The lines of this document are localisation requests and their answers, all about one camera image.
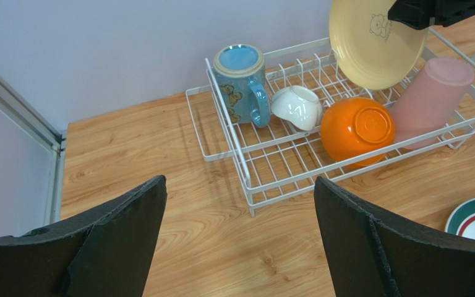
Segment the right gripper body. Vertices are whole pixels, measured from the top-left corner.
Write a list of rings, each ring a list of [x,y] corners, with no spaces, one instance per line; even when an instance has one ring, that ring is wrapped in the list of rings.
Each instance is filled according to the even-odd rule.
[[[475,15],[475,0],[397,0],[388,20],[415,30],[433,25],[449,27]]]

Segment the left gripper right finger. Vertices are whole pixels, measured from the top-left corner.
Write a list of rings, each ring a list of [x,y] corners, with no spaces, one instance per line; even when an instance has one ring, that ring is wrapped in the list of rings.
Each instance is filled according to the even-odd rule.
[[[314,204],[337,296],[475,296],[475,240],[416,223],[318,177]]]

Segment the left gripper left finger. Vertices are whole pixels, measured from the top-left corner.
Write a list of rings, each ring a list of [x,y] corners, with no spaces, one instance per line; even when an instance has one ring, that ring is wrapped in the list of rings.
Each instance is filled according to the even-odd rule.
[[[0,237],[0,296],[142,296],[166,202],[158,175],[73,217]]]

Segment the yellow plate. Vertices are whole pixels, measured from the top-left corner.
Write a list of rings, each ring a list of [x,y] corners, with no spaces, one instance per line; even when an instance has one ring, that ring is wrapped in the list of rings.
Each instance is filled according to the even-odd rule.
[[[424,49],[428,29],[388,19],[393,1],[334,0],[330,43],[338,66],[354,84],[382,90],[400,82]]]

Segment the pink plastic cup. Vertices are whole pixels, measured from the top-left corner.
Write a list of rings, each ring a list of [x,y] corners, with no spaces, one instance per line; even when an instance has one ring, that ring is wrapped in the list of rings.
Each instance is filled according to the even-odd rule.
[[[474,79],[473,68],[459,59],[428,60],[390,109],[394,143],[443,128]]]

